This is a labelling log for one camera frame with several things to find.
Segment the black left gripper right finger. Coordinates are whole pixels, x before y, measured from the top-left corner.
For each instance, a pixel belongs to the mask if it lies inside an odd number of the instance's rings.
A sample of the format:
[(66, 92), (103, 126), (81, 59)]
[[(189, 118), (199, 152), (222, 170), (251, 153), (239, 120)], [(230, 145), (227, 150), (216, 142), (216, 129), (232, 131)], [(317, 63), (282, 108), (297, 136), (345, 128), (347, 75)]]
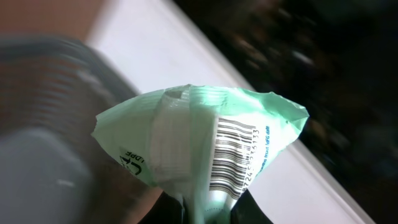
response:
[(231, 224), (273, 224), (261, 211), (249, 190), (245, 191), (231, 211)]

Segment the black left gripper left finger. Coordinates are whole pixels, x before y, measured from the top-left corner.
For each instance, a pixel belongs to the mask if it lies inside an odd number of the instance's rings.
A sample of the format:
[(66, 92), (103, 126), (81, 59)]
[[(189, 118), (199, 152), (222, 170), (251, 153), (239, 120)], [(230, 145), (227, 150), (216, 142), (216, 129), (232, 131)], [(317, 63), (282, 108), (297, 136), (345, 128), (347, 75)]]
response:
[(185, 209), (175, 198), (162, 192), (139, 224), (184, 224)]

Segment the mint green pack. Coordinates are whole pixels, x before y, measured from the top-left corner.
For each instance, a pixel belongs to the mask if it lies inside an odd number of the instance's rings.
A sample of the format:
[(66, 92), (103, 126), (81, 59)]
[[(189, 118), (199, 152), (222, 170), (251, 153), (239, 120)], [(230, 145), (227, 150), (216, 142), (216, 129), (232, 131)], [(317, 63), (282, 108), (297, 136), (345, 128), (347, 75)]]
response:
[(100, 113), (92, 135), (131, 174), (177, 199), (190, 223), (229, 223), (240, 196), (308, 117), (273, 92), (185, 85)]

